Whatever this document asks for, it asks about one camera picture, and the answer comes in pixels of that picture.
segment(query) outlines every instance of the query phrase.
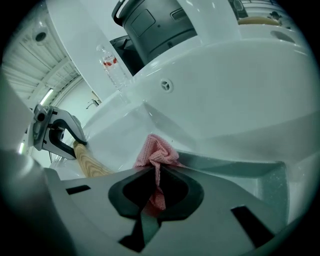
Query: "pink towel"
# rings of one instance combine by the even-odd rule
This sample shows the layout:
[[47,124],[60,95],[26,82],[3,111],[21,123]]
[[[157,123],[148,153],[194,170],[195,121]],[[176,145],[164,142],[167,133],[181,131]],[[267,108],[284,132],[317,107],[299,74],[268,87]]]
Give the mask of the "pink towel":
[[164,193],[160,188],[160,164],[183,166],[178,162],[178,158],[178,152],[168,142],[158,135],[149,134],[134,164],[134,167],[148,166],[150,164],[155,167],[156,190],[150,197],[149,202],[159,212],[166,209]]

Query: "faucet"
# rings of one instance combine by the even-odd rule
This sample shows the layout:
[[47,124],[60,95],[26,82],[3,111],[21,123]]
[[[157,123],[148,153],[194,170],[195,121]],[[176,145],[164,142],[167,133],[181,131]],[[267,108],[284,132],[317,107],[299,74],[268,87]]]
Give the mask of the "faucet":
[[91,99],[91,100],[88,102],[88,104],[89,104],[89,106],[86,107],[86,110],[87,110],[91,105],[93,105],[93,104],[94,104],[96,107],[99,106],[99,103],[98,103],[96,100],[94,100],[94,99]]

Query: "ceiling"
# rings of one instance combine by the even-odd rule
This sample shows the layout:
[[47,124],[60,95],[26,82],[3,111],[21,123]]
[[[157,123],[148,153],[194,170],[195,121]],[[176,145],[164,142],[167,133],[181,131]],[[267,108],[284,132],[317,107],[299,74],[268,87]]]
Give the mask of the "ceiling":
[[[44,43],[32,38],[35,17],[48,27]],[[3,53],[2,70],[9,84],[28,107],[34,107],[53,89],[44,105],[49,105],[80,76],[62,45],[46,7],[31,10],[13,33]]]

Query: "black slot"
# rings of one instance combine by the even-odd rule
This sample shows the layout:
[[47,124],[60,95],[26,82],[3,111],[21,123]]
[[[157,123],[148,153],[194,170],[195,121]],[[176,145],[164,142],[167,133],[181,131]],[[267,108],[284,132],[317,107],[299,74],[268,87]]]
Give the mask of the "black slot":
[[87,186],[87,185],[81,185],[81,186],[75,186],[75,187],[67,188],[66,192],[69,195],[72,195],[72,194],[80,193],[80,192],[83,192],[83,191],[86,191],[86,190],[90,190],[90,189],[91,188],[89,186]]
[[231,209],[231,212],[241,224],[256,248],[263,246],[274,238],[274,234],[272,234],[246,206],[233,208]]

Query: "water bottle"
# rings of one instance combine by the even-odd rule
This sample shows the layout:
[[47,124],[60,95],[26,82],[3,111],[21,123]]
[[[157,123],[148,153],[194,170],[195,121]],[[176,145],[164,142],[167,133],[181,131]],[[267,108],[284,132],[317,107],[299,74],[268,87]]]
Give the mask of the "water bottle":
[[111,51],[107,51],[101,44],[96,47],[100,52],[100,63],[114,86],[121,92],[129,81],[125,71]]

